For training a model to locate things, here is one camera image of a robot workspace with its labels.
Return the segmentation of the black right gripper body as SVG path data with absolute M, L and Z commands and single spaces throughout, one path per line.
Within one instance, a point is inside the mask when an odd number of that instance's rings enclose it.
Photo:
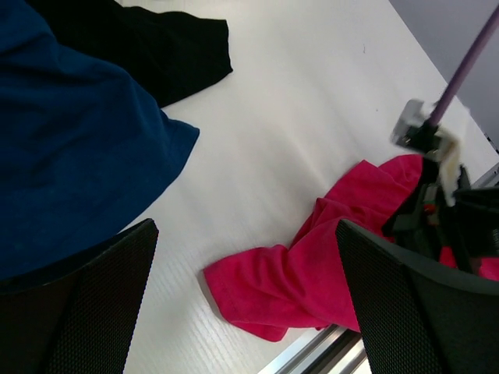
M 430 238 L 439 241 L 437 258 L 467 273 L 486 279 L 498 279 L 498 166 L 495 165 L 474 184 L 467 170 L 460 167 L 458 190 L 453 193 L 455 205 L 443 197 L 443 183 L 437 179 L 437 165 L 424 163 L 416 191 L 437 187 L 434 199 L 424 198 L 418 207 L 428 216 L 435 213 L 436 222 L 429 224 Z

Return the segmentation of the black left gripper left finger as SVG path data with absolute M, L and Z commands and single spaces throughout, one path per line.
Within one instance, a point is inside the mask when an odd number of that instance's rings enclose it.
M 1 282 L 3 373 L 121 373 L 159 230 L 150 218 Z

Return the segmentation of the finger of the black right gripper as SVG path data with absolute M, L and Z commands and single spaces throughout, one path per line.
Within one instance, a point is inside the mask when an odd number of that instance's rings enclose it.
M 420 155 L 402 155 L 380 168 L 402 187 L 395 195 L 397 209 L 381 229 L 384 236 L 396 236 L 418 225 L 425 190 L 437 179 L 437 164 Z

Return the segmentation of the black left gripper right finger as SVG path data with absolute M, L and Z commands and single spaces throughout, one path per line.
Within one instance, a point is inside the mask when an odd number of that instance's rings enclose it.
M 450 268 L 347 220 L 336 228 L 373 373 L 496 373 L 498 283 Z

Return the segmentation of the pink t shirt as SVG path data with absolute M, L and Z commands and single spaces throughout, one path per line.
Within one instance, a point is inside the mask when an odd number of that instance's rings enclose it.
M 257 247 L 203 269 L 221 317 L 270 342 L 290 328 L 338 325 L 358 331 L 336 239 L 342 219 L 382 238 L 394 213 L 413 206 L 415 192 L 436 174 L 419 155 L 397 156 L 379 166 L 360 161 L 316 200 L 289 247 Z

